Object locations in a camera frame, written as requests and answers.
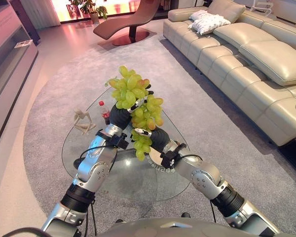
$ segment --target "shelf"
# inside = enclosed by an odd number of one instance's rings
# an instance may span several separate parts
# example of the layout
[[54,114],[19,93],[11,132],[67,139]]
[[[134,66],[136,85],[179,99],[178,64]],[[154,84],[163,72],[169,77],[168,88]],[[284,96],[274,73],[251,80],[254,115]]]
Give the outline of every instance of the shelf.
[[30,37],[13,8],[0,0],[0,137],[38,54],[34,43],[14,48],[26,40]]
[[28,46],[12,49],[7,55],[6,59],[0,65],[0,94],[5,85],[8,83],[12,73],[14,72],[16,66],[22,59],[27,49]]

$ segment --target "wire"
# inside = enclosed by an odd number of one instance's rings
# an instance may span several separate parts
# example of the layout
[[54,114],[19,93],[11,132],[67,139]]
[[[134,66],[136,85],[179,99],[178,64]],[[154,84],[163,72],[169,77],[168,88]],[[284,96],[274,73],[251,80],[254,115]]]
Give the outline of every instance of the wire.
[[85,217],[86,223],[85,223],[85,231],[84,231],[84,237],[87,237],[88,233],[88,222],[89,222],[89,211],[87,211],[87,216]]
[[10,236],[14,236],[20,233],[31,233],[40,237],[52,237],[50,234],[42,231],[41,229],[38,228],[34,228],[34,227],[25,227],[25,228],[20,228],[14,231],[11,231],[5,235],[3,235],[2,237],[10,237]]
[[212,201],[209,200],[209,202],[211,203],[213,217],[214,217],[214,222],[216,223],[216,217],[215,217],[215,212],[214,212],[213,204],[212,204]]
[[103,147],[114,147],[114,145],[105,145],[105,146],[98,146],[98,147],[92,147],[92,148],[89,148],[88,150],[85,150],[84,152],[81,153],[80,157],[79,157],[79,160],[81,162],[81,159],[82,159],[82,156],[84,153],[90,151],[90,150],[93,150],[93,149],[98,149],[98,148],[103,148]]
[[96,224],[95,224],[93,204],[91,204],[91,210],[92,210],[92,218],[93,218],[93,226],[94,226],[94,236],[97,236],[97,227],[96,227]]
[[193,155],[193,154],[191,154],[191,155],[185,155],[185,156],[182,156],[181,159],[182,158],[185,158],[185,157],[199,157],[201,159],[201,161],[203,161],[202,157],[200,157],[198,155]]
[[115,154],[115,157],[114,157],[113,163],[112,163],[112,165],[111,165],[111,167],[110,167],[109,173],[110,173],[111,169],[113,168],[113,165],[114,165],[114,163],[115,163],[116,157],[117,157],[117,152],[116,152],[116,154]]

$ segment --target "grape bunch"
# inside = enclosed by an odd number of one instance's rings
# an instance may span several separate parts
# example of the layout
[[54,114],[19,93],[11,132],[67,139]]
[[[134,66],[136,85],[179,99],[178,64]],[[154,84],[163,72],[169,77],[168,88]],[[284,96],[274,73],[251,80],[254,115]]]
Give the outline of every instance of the grape bunch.
[[[142,79],[134,70],[128,70],[125,66],[119,67],[119,72],[123,78],[117,77],[110,79],[108,84],[115,88],[112,97],[116,99],[118,109],[131,108],[137,99],[145,98],[145,102],[131,114],[133,128],[142,128],[146,131],[152,131],[156,125],[162,126],[161,104],[163,99],[155,98],[146,88],[150,85],[148,79]],[[139,135],[132,130],[132,141],[135,141],[136,157],[143,161],[145,153],[150,152],[152,141],[150,138]]]

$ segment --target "round glass table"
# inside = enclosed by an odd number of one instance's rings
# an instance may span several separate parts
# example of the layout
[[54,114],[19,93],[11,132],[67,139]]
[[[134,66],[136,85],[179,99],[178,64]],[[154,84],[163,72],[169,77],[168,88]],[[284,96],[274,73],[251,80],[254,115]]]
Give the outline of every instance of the round glass table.
[[[66,171],[74,177],[77,170],[74,167],[74,161],[80,157],[81,153],[89,148],[90,143],[95,137],[96,132],[105,128],[105,121],[100,113],[99,101],[103,100],[108,108],[115,104],[111,97],[113,88],[106,90],[93,104],[88,108],[92,123],[96,127],[87,134],[76,128],[72,128],[63,144],[62,160]],[[169,134],[170,138],[179,143],[186,143],[183,136],[174,126],[167,115],[162,112],[164,125],[161,127]],[[129,198],[140,201],[161,201],[173,198],[183,192],[189,181],[179,175],[175,169],[165,169],[158,165],[152,155],[145,156],[144,161],[139,161],[135,156],[133,143],[130,141],[132,127],[128,125],[124,130],[127,134],[126,141],[129,145],[126,150],[118,149],[117,157],[110,175],[102,184],[100,191],[110,193],[114,196]]]

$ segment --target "area rug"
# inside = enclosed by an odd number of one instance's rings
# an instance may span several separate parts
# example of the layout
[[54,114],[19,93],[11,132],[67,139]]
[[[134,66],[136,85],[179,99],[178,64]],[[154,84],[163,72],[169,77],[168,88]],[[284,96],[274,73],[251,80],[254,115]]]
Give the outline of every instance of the area rug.
[[[97,45],[62,67],[41,90],[25,129],[24,162],[33,192],[47,215],[72,181],[61,155],[73,125],[73,109],[87,109],[106,89],[104,83],[118,75],[120,65],[150,79],[155,94],[164,98],[164,111],[194,154],[215,164],[282,231],[296,234],[294,168],[161,34],[110,49]],[[213,220],[209,201],[192,185],[166,201],[143,202],[98,193],[95,202],[99,232],[117,219],[179,217],[185,211],[194,218]],[[215,213],[218,223],[226,225],[222,215]]]

